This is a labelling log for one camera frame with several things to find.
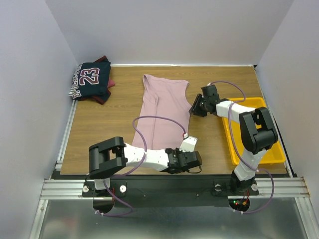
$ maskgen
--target jersey number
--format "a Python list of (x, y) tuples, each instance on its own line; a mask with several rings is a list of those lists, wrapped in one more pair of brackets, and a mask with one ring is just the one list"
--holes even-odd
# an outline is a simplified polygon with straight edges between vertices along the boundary
[(80, 86), (85, 85), (85, 81), (90, 83), (91, 85), (96, 85), (99, 83), (99, 68), (91, 68), (91, 69), (84, 69), (80, 73), (80, 80), (79, 84)]

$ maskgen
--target wooden tabletop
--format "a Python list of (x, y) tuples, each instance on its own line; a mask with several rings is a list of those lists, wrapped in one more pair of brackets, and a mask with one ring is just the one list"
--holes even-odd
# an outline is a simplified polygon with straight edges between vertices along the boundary
[[(201, 87), (209, 82), (227, 80), (241, 87), (248, 97), (261, 97), (253, 67), (112, 67), (111, 78), (116, 85), (104, 105), (86, 100), (78, 102), (66, 147), (61, 174), (82, 175), (89, 171), (89, 147), (106, 139), (122, 136), (132, 143), (132, 120), (140, 115), (144, 87), (143, 74), (190, 82), (186, 97), (192, 105)], [(221, 98), (242, 97), (231, 85), (217, 84)], [(231, 163), (222, 119), (213, 115), (191, 116), (188, 134), (198, 138), (196, 150), (202, 157), (201, 174), (229, 174)], [(263, 165), (271, 173), (285, 173), (283, 164)], [(163, 174), (149, 168), (139, 168), (133, 174)]]

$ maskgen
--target yellow tray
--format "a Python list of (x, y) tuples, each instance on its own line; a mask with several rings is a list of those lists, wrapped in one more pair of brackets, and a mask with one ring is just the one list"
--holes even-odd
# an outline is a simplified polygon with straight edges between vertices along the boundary
[[(231, 101), (238, 101), (238, 100), (242, 100), (242, 99), (243, 98), (232, 98), (230, 100)], [(244, 102), (240, 102), (238, 104), (240, 104), (242, 106), (254, 107), (254, 108), (266, 107), (265, 101), (261, 97), (246, 98), (246, 100)], [(233, 143), (231, 141), (229, 127), (228, 127), (228, 119), (222, 118), (222, 120), (223, 120), (225, 133), (226, 133), (226, 137), (227, 137), (231, 161), (232, 161), (233, 165), (238, 165), (240, 159), (236, 155), (236, 152), (235, 152), (234, 147), (233, 147)], [(242, 154), (244, 151), (244, 145), (241, 141), (240, 126), (238, 123), (236, 123), (234, 121), (231, 122), (231, 126), (232, 126), (232, 130), (233, 130), (233, 134), (234, 134), (234, 138), (235, 138), (235, 144), (237, 146), (238, 152), (240, 154)], [(283, 151), (283, 149), (278, 141), (277, 143), (275, 143), (272, 146), (272, 148), (270, 150), (268, 150), (268, 152), (265, 154), (265, 156), (263, 157), (263, 159), (261, 160), (260, 163), (264, 163), (264, 164), (265, 163), (270, 163), (270, 164), (283, 163), (283, 162), (285, 162), (285, 160), (286, 159), (285, 159), (284, 151)]]

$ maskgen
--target wall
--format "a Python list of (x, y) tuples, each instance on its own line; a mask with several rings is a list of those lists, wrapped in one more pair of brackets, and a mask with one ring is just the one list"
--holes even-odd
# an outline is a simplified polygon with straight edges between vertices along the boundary
[(57, 157), (77, 62), (44, 1), (0, 9), (0, 238), (23, 239)]
[(257, 64), (293, 0), (46, 0), (78, 62)]
[(292, 167), (304, 176), (319, 218), (319, 1), (296, 0), (258, 67)]

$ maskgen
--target tank top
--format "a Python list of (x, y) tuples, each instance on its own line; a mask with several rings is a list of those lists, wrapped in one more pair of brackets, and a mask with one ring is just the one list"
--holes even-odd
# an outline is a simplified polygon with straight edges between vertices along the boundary
[[(160, 116), (179, 122), (188, 131), (188, 112), (191, 105), (186, 99), (185, 80), (169, 80), (151, 75), (143, 76), (144, 95), (140, 116)], [(163, 119), (139, 119), (137, 128), (146, 139), (148, 149), (179, 148), (183, 141), (183, 130), (174, 122)], [(143, 141), (135, 132), (132, 146), (144, 147)]]

